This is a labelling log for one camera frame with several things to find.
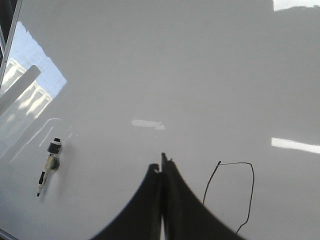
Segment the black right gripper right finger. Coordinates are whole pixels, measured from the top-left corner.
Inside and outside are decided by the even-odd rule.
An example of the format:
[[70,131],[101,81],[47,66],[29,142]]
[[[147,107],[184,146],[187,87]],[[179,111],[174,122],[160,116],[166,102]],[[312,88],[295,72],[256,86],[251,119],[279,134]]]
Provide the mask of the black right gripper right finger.
[[242,240],[195,196],[175,162],[161,154],[162,216],[167,240]]

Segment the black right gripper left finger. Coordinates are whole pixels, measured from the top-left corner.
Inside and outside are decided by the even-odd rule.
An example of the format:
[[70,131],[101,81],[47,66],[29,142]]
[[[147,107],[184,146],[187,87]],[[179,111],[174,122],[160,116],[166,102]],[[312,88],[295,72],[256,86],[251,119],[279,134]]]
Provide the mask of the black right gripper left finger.
[[159,165],[152,163],[128,204],[93,239],[159,240],[162,225],[161,192]]

